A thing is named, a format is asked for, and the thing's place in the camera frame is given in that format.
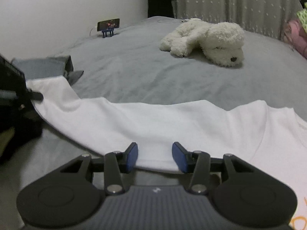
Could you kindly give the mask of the white t-shirt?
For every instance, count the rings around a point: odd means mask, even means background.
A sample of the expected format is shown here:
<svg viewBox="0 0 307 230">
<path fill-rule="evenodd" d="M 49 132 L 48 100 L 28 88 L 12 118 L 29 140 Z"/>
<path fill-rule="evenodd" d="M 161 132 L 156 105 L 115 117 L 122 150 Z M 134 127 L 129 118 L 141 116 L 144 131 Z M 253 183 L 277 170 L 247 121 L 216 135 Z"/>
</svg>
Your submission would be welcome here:
<svg viewBox="0 0 307 230">
<path fill-rule="evenodd" d="M 177 173 L 171 146 L 213 157 L 231 153 L 289 185 L 298 199 L 290 221 L 306 229 L 306 121 L 293 108 L 257 100 L 224 110 L 200 100 L 173 105 L 81 99 L 62 77 L 29 80 L 44 99 L 39 115 L 60 133 L 97 154 L 138 144 L 138 168 Z"/>
</svg>

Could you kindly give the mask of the grey storage bag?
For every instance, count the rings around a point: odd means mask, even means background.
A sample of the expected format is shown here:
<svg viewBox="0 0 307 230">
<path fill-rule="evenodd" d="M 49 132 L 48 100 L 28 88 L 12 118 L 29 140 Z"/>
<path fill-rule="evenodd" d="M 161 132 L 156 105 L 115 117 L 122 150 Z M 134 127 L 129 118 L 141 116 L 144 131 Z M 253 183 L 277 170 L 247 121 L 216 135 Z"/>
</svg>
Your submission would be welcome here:
<svg viewBox="0 0 307 230">
<path fill-rule="evenodd" d="M 12 64 L 24 73 L 26 80 L 63 76 L 73 85 L 84 74 L 83 70 L 74 70 L 71 56 L 13 59 Z"/>
</svg>

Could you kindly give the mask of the blue phone stand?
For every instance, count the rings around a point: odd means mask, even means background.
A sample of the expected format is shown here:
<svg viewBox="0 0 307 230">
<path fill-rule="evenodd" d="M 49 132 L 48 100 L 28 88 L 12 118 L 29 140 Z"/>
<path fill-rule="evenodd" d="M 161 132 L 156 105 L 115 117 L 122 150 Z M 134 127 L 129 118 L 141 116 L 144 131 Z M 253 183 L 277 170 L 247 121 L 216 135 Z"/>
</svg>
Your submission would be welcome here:
<svg viewBox="0 0 307 230">
<path fill-rule="evenodd" d="M 114 35 L 114 28 L 109 28 L 101 31 L 102 37 L 105 38 L 107 36 L 112 37 Z"/>
</svg>

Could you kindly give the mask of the smartphone on stand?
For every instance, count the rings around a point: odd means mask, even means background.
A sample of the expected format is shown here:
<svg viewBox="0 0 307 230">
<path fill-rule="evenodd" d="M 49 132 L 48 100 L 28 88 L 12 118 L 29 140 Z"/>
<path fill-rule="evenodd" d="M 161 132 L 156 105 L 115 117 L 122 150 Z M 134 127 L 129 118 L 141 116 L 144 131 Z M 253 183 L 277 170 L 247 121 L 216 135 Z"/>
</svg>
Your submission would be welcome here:
<svg viewBox="0 0 307 230">
<path fill-rule="evenodd" d="M 109 30 L 109 29 L 117 29 L 120 27 L 120 19 L 115 18 L 115 19 L 110 19 L 110 20 L 105 20 L 105 21 L 99 21 L 97 23 L 97 31 L 104 31 L 104 30 Z"/>
</svg>

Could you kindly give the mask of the white plush dog toy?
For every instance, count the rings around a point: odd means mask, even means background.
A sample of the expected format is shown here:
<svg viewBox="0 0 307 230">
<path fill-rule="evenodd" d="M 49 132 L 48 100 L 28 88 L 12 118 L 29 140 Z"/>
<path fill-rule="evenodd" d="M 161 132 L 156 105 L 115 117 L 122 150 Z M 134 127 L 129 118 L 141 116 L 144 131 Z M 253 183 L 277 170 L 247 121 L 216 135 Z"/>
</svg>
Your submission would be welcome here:
<svg viewBox="0 0 307 230">
<path fill-rule="evenodd" d="M 191 18 L 161 40 L 160 50 L 183 58 L 200 49 L 212 63 L 234 67 L 244 60 L 244 33 L 236 23 L 209 23 Z"/>
</svg>

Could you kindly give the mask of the pink folded quilt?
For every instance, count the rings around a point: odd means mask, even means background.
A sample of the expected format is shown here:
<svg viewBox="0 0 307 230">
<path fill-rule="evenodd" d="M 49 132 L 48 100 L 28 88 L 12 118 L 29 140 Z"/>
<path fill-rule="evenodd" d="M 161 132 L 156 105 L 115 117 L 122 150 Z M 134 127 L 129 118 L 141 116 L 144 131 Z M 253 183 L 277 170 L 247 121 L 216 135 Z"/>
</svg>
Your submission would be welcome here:
<svg viewBox="0 0 307 230">
<path fill-rule="evenodd" d="M 290 44 L 306 58 L 306 31 L 298 19 L 290 20 L 284 26 L 284 42 Z"/>
</svg>

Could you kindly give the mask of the green patterned garment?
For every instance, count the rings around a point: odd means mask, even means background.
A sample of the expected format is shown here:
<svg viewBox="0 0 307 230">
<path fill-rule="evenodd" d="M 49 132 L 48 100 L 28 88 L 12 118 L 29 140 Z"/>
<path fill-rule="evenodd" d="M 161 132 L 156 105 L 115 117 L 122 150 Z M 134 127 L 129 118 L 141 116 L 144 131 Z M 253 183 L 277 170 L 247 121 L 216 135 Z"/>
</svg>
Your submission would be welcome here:
<svg viewBox="0 0 307 230">
<path fill-rule="evenodd" d="M 307 9 L 306 9 L 306 6 L 307 6 L 307 2 L 304 3 L 304 9 L 297 12 L 297 16 L 298 16 L 298 19 L 299 19 L 303 29 L 307 33 Z"/>
</svg>

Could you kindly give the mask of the grey star pattern curtain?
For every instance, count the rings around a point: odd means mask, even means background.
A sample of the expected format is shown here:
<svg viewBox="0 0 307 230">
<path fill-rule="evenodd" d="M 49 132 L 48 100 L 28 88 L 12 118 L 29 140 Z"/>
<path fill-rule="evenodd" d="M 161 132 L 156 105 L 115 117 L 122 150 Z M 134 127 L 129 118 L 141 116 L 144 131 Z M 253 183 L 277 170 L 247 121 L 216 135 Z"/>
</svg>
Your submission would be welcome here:
<svg viewBox="0 0 307 230">
<path fill-rule="evenodd" d="M 301 8 L 300 0 L 175 0 L 175 17 L 234 22 L 246 31 L 282 40 L 285 25 Z"/>
</svg>

